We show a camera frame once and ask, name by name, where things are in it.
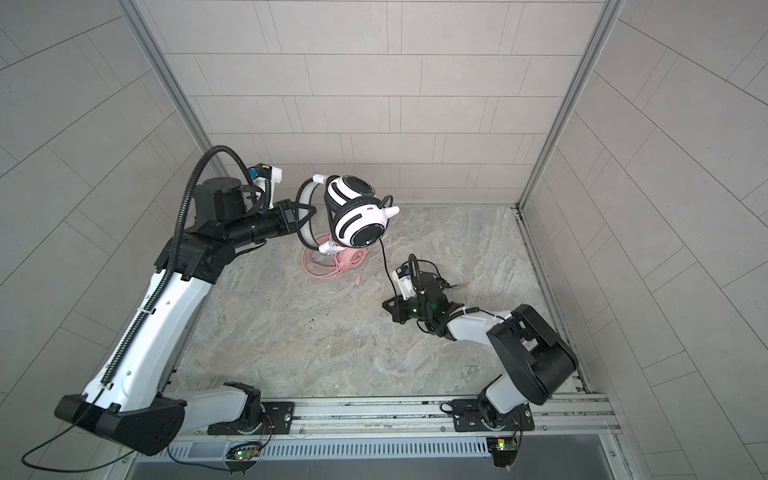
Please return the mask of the pink cat-ear headphones with cable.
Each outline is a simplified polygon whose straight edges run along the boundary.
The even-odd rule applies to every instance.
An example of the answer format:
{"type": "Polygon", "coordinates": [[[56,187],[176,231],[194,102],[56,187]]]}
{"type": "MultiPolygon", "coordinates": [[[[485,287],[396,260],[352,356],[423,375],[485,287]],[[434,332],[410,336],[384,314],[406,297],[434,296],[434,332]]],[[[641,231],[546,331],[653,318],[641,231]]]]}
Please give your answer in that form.
{"type": "Polygon", "coordinates": [[[344,249],[329,255],[305,248],[301,255],[301,265],[305,273],[316,280],[331,280],[348,272],[356,272],[356,286],[362,282],[363,263],[371,248],[344,249]]]}

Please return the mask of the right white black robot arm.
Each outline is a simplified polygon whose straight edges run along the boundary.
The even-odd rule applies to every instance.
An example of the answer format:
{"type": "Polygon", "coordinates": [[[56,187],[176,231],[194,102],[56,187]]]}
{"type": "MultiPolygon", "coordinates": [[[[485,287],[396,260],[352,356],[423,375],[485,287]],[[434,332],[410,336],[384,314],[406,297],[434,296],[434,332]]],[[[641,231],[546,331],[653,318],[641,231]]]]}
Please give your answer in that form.
{"type": "Polygon", "coordinates": [[[488,430],[525,428],[525,406],[543,405],[578,368],[570,346],[538,311],[521,304],[508,313],[466,307],[444,294],[450,285],[438,274],[414,266],[390,273],[396,295],[382,303],[392,320],[415,320],[426,334],[493,349],[505,372],[478,395],[466,415],[488,430]]]}

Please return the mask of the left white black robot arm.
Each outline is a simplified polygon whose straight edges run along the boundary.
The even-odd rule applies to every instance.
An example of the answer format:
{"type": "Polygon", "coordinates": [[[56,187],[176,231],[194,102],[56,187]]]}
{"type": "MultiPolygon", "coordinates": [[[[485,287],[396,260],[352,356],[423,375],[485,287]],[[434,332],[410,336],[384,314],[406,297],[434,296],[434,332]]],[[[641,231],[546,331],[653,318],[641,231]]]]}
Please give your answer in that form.
{"type": "Polygon", "coordinates": [[[259,389],[240,382],[168,397],[164,390],[196,318],[225,266],[266,240],[306,233],[311,197],[276,202],[231,177],[192,176],[174,235],[155,262],[147,296],[99,375],[82,393],[63,396],[56,418],[144,455],[180,433],[250,434],[268,427],[259,389]]]}

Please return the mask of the white black headphones with cable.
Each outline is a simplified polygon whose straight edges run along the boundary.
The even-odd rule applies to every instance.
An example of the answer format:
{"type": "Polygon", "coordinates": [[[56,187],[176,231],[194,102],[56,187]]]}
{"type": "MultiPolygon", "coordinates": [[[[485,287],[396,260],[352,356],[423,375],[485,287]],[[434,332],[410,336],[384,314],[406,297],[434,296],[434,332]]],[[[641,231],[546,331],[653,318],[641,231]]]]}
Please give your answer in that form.
{"type": "Polygon", "coordinates": [[[386,237],[390,220],[400,213],[393,197],[376,196],[372,185],[353,175],[315,174],[299,189],[296,203],[312,205],[318,187],[325,189],[323,199],[329,231],[313,237],[301,237],[305,248],[329,255],[344,249],[373,248],[386,237]]]}

